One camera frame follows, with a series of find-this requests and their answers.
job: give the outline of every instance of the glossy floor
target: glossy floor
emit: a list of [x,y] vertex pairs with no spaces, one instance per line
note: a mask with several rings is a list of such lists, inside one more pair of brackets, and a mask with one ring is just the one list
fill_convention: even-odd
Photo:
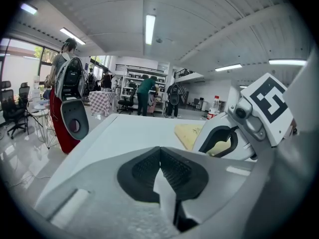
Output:
[[[91,115],[90,108],[86,107],[90,131],[92,131],[105,117],[102,115]],[[202,113],[179,109],[179,119],[202,120]],[[155,117],[164,116],[155,113]],[[66,158],[58,144],[54,133],[49,130],[49,137],[53,138],[50,149],[44,142],[39,127],[36,127],[33,118],[29,118],[29,135],[23,130],[14,133],[11,139],[4,131],[0,140],[0,172],[4,183],[9,191],[20,196],[25,202],[34,206],[38,196],[47,184],[50,177],[58,166]]]

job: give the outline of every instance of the black pants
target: black pants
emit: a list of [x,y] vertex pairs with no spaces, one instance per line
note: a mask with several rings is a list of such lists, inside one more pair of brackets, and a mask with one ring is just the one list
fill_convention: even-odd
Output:
[[173,111],[173,107],[174,107],[174,117],[177,117],[178,115],[178,104],[177,105],[172,105],[170,102],[168,103],[168,116],[171,116],[171,113]]
[[138,93],[138,115],[141,115],[141,109],[143,108],[143,116],[146,116],[148,113],[148,93]]

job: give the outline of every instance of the fluorescent light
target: fluorescent light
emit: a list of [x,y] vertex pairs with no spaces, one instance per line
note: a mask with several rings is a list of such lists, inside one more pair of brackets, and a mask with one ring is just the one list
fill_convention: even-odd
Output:
[[229,69],[236,69],[236,68],[242,68],[241,64],[232,65],[232,66],[226,66],[226,67],[221,67],[221,68],[216,68],[215,71],[219,72],[219,71],[224,71],[224,70],[229,70]]
[[307,63],[302,59],[269,59],[271,65],[292,65],[292,66],[304,66]]
[[26,10],[27,12],[30,12],[31,14],[35,14],[36,11],[38,10],[37,8],[35,8],[35,7],[33,7],[33,6],[30,6],[30,5],[26,4],[26,3],[23,3],[23,4],[21,5],[21,9],[24,9],[24,10]]
[[146,15],[145,43],[151,45],[156,17]]
[[81,39],[79,39],[78,37],[76,37],[74,34],[72,34],[72,33],[71,33],[69,30],[67,30],[65,27],[62,28],[62,29],[60,29],[60,31],[61,31],[62,33],[65,33],[67,36],[69,36],[69,37],[71,37],[71,38],[74,38],[78,43],[80,43],[80,44],[82,44],[82,45],[85,44],[84,41],[82,41]]
[[38,58],[33,58],[33,57],[27,57],[27,56],[23,56],[24,58],[31,58],[31,59],[35,59],[35,60],[39,60]]

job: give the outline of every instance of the checkered tablecloth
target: checkered tablecloth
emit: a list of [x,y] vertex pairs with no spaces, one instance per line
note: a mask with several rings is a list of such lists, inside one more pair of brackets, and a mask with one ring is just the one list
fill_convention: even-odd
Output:
[[110,115],[111,101],[114,92],[91,91],[89,94],[91,114],[102,113],[105,117]]

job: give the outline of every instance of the bottle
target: bottle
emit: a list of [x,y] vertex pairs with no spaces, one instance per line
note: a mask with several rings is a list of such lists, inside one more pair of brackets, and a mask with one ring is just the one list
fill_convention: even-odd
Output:
[[207,114],[207,119],[210,120],[211,118],[217,116],[219,114],[219,96],[215,96],[213,101],[213,106],[209,108],[209,112]]

